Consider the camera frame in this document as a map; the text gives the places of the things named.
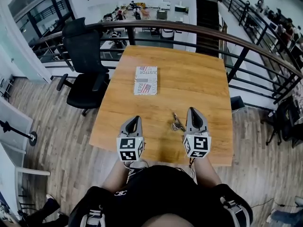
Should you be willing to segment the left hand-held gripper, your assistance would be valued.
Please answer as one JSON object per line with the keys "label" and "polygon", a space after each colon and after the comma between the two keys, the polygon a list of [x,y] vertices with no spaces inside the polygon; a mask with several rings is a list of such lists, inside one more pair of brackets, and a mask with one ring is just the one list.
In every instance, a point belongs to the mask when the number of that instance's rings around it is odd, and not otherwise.
{"label": "left hand-held gripper", "polygon": [[[121,133],[142,133],[142,119],[134,116],[121,125]],[[144,151],[144,137],[117,137],[116,148],[120,161],[139,161]]]}

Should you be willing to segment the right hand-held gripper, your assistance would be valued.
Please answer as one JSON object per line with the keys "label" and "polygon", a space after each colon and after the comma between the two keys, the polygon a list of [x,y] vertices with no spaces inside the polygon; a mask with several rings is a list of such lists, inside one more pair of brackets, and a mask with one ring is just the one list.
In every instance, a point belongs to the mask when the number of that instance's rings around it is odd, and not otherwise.
{"label": "right hand-held gripper", "polygon": [[204,130],[184,136],[183,145],[187,156],[191,158],[206,157],[211,149],[211,136],[209,131],[206,131],[208,129],[206,117],[196,108],[189,107],[187,111],[186,128],[187,130]]}

